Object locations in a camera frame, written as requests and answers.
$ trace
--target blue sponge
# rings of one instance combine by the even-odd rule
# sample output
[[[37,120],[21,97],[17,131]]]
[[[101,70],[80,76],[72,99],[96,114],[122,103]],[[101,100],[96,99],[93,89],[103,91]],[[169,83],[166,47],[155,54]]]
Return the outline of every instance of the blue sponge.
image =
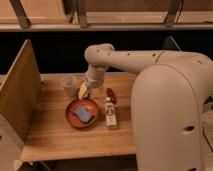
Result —
[[[79,117],[79,119],[84,122],[87,123],[90,121],[90,119],[92,118],[92,114],[87,112],[85,110],[84,107],[82,106],[78,106],[78,108],[75,110],[75,114]]]

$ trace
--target orange bowl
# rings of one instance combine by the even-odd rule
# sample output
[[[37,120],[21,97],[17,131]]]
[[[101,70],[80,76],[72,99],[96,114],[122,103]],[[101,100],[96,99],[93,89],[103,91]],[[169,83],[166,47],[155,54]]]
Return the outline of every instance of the orange bowl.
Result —
[[[89,122],[83,123],[75,114],[75,111],[79,106],[84,107],[85,110],[92,115],[92,118]],[[85,128],[90,126],[98,118],[98,114],[98,105],[91,99],[74,100],[67,106],[66,109],[66,119],[75,128]]]

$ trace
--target white cup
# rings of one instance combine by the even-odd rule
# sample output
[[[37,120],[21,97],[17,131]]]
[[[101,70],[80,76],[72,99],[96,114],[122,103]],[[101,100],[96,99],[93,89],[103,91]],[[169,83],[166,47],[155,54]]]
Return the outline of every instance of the white cup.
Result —
[[[64,87],[64,90],[70,97],[77,96],[77,84],[78,80],[72,74],[66,75],[61,79],[61,86]]]

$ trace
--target wooden table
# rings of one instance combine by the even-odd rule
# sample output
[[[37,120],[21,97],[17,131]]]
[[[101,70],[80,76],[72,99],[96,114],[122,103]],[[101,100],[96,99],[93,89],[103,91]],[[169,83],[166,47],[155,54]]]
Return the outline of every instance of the wooden table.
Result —
[[[90,96],[101,109],[98,120],[90,127],[78,130],[69,125],[65,118],[66,107],[73,98],[68,97],[60,86],[61,76],[45,77],[21,160],[29,162],[135,154],[129,106],[135,78],[135,75],[125,72],[108,73],[104,85],[93,89]],[[103,111],[108,87],[117,97],[117,130],[108,130],[105,125]]]

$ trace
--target bottle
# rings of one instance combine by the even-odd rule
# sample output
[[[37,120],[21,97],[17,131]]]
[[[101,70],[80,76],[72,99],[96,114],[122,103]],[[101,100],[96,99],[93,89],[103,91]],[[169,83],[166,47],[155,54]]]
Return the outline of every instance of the bottle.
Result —
[[[112,103],[110,97],[105,100],[105,115],[106,115],[106,126],[108,129],[117,128],[117,119],[115,113],[115,106]]]

